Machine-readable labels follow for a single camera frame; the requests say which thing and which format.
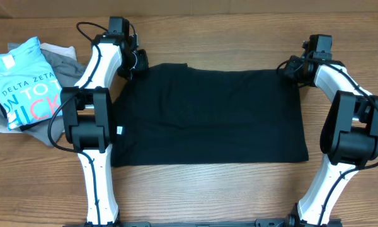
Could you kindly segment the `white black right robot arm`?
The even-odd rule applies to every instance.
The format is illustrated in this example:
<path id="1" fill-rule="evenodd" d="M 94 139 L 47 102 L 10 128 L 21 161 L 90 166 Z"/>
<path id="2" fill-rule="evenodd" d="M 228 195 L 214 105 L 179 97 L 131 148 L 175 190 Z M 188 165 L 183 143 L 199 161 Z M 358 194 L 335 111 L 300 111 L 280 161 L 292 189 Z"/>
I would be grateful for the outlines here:
<path id="1" fill-rule="evenodd" d="M 330 214 L 354 175 L 378 166 L 378 96 L 363 89 L 339 61 L 310 52 L 281 63 L 286 77 L 315 86 L 331 102 L 323 125 L 321 165 L 281 226 L 341 226 Z"/>

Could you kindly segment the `black t-shirt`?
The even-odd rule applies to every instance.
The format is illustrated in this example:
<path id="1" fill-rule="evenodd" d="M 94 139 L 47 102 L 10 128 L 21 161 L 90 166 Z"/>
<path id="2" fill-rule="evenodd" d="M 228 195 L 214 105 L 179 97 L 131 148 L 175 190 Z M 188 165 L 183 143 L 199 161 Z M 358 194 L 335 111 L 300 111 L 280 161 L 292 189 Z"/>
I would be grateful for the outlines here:
<path id="1" fill-rule="evenodd" d="M 299 89 L 273 69 L 160 64 L 134 76 L 113 109 L 114 167 L 309 159 Z"/>

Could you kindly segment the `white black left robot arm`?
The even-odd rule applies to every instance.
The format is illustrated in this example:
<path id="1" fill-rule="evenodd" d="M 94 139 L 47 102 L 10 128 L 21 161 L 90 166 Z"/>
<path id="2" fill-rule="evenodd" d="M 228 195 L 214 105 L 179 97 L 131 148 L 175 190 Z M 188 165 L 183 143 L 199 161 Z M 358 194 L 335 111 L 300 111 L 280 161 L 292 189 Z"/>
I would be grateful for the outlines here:
<path id="1" fill-rule="evenodd" d="M 66 139 L 84 173 L 88 200 L 85 226 L 121 225 L 110 161 L 113 143 L 122 129 L 113 119 L 109 88 L 115 74 L 132 79 L 134 71 L 148 68 L 146 53 L 138 46 L 137 35 L 97 35 L 83 76 L 60 95 Z"/>

